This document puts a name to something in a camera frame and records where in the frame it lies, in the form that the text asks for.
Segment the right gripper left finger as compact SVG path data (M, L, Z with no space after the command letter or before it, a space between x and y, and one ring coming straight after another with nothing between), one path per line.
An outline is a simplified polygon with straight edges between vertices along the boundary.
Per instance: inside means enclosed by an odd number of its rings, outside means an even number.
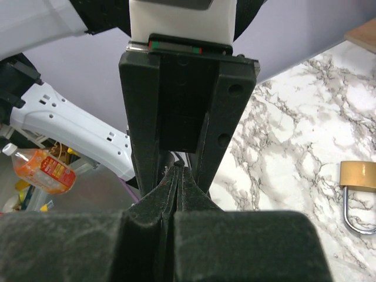
M178 167L127 210L1 217L2 281L173 281Z

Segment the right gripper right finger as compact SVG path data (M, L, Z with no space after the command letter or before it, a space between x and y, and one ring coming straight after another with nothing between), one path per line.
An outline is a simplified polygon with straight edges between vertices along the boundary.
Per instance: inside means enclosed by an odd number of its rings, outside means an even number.
M302 213L224 211L179 173L176 281L331 281L317 231Z

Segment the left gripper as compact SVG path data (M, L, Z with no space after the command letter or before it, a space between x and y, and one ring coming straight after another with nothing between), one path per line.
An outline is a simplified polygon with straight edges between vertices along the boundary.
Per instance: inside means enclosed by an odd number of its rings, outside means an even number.
M199 145L199 187L208 191L259 71L229 45L158 34L128 44L119 73L142 196L157 186L159 150Z

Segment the brass padlock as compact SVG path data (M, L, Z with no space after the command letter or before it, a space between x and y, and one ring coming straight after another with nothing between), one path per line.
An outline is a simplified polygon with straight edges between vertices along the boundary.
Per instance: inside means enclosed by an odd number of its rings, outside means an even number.
M375 162L342 161L340 163L339 185L343 190L343 219L345 225L357 234L374 235L375 229L362 230L350 222L348 192L353 190L375 193Z

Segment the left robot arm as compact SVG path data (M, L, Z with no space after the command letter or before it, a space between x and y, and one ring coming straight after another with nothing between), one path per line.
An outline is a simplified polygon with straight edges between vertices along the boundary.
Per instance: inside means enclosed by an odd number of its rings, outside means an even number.
M159 184L163 151L187 153L208 192L250 99L260 65L233 42L262 1L2 1L1 123L44 135L135 179ZM128 133L75 106L25 57L28 49L118 28L130 37L119 61Z

